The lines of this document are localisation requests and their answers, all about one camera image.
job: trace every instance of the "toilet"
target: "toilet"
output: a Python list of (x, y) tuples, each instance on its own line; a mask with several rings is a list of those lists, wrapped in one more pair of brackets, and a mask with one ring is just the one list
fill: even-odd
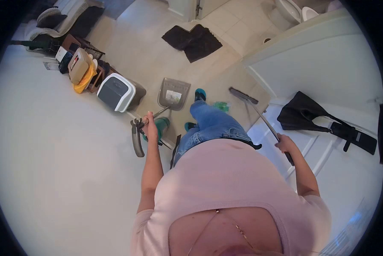
[(301, 22), (319, 15), (309, 7), (304, 7), (301, 10), (292, 0), (275, 0), (275, 4), (277, 7), (268, 16), (272, 23), (281, 31), (290, 29)]
[(301, 10), (301, 22), (317, 17), (319, 14), (309, 7), (304, 7)]

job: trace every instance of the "black handbag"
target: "black handbag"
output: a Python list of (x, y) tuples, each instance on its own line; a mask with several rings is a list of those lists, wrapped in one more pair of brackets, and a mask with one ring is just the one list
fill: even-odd
[[(318, 116), (327, 116), (337, 122), (333, 122), (330, 128), (321, 127), (312, 122)], [(281, 123), (283, 130), (308, 130), (332, 133), (346, 140), (343, 149), (345, 152), (348, 151), (349, 145), (352, 143), (372, 155), (375, 154), (377, 144), (375, 138), (356, 130), (355, 127), (329, 114), (318, 103), (300, 91), (282, 108), (277, 120)]]

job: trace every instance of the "striped blanket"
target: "striped blanket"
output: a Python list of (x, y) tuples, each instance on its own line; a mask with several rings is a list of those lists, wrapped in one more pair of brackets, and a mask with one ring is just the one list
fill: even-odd
[(77, 18), (90, 6), (104, 8), (102, 2), (96, 0), (58, 0), (53, 6), (58, 6), (62, 14), (68, 17), (55, 29), (37, 28), (36, 20), (31, 20), (25, 27), (25, 41), (32, 41), (38, 35), (48, 34), (51, 37), (61, 37), (73, 26)]

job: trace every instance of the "woman's arm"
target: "woman's arm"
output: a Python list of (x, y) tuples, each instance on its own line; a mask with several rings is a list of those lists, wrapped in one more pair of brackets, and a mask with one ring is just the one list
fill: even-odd
[(280, 142), (278, 142), (275, 146), (278, 147), (283, 153), (290, 153), (294, 161), (298, 195), (303, 197), (306, 195), (320, 196), (315, 175), (302, 156), (300, 149), (290, 137), (283, 134), (277, 135)]
[(146, 163), (141, 177), (141, 196), (137, 212), (154, 209), (154, 192), (157, 184), (163, 177), (163, 167), (160, 160), (159, 146), (157, 144), (157, 127), (154, 124), (153, 113), (149, 112), (143, 119), (148, 119), (149, 124), (144, 126), (148, 139)]

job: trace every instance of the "blue jeans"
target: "blue jeans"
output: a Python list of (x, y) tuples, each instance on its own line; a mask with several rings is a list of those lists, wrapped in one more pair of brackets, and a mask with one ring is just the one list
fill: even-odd
[(242, 126), (227, 113), (198, 100), (190, 107), (190, 113), (197, 120), (197, 127), (191, 128), (180, 140), (173, 166), (192, 147), (213, 139), (234, 138), (251, 141)]

